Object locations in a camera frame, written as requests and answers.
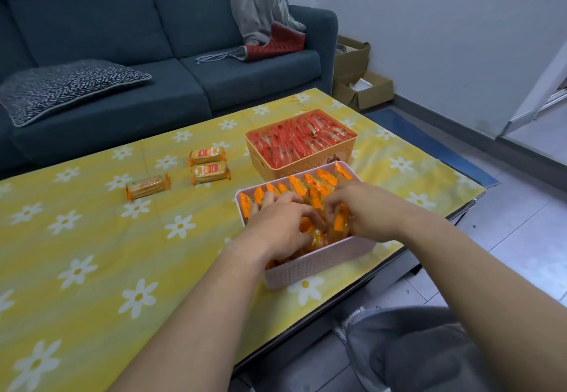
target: sofa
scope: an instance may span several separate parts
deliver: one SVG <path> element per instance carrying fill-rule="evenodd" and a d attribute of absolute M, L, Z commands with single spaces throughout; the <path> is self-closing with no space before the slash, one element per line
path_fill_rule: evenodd
<path fill-rule="evenodd" d="M 244 63 L 195 57 L 242 37 L 229 0 L 0 0 L 0 83 L 34 66 L 103 59 L 152 75 L 15 128 L 0 107 L 0 177 L 53 165 L 305 89 L 329 93 L 337 38 L 333 12 L 290 6 L 306 49 Z"/>

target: black and white patterned pillow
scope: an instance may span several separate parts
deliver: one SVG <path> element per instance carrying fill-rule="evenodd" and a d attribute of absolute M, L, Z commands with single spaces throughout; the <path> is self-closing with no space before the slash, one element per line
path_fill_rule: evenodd
<path fill-rule="evenodd" d="M 12 74 L 0 85 L 0 103 L 19 128 L 91 95 L 150 79 L 151 75 L 127 66 L 85 59 Z"/>

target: pillow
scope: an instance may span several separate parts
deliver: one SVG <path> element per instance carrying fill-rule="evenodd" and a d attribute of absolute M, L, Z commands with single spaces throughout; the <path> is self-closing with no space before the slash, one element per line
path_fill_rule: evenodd
<path fill-rule="evenodd" d="M 19 128 L 93 95 L 150 79 L 127 66 L 85 59 L 12 74 L 0 85 L 0 103 Z"/>
<path fill-rule="evenodd" d="M 230 0 L 230 8 L 245 45 L 267 44 L 274 22 L 299 32 L 307 30 L 289 14 L 287 0 Z"/>

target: hand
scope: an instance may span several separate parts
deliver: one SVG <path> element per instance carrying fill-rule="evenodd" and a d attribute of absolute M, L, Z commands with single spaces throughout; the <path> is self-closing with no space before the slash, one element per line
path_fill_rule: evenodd
<path fill-rule="evenodd" d="M 325 200 L 325 215 L 330 224 L 334 223 L 335 209 L 341 202 L 351 210 L 349 226 L 353 234 L 379 243 L 402 240 L 406 224 L 433 214 L 377 186 L 345 181 Z"/>
<path fill-rule="evenodd" d="M 321 217 L 303 199 L 286 192 L 276 199 L 266 192 L 262 206 L 252 204 L 245 230 L 237 239 L 249 249 L 260 250 L 262 267 L 272 259 L 284 259 L 296 250 L 311 244 L 313 236 L 299 230 L 302 217 L 308 217 L 316 228 L 324 229 Z"/>

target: yellow floral tablecloth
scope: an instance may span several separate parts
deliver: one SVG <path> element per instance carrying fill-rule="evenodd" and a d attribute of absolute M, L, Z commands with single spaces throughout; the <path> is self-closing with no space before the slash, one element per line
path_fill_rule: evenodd
<path fill-rule="evenodd" d="M 483 192 L 316 89 L 2 181 L 0 390 L 105 390 L 242 230 L 234 195 L 262 182 L 243 134 L 311 109 L 358 132 L 351 167 L 366 182 L 444 216 Z M 192 187 L 188 154 L 211 145 L 232 180 Z M 126 202 L 126 182 L 164 172 L 171 191 Z M 260 282 L 237 360 L 399 247 L 276 292 Z"/>

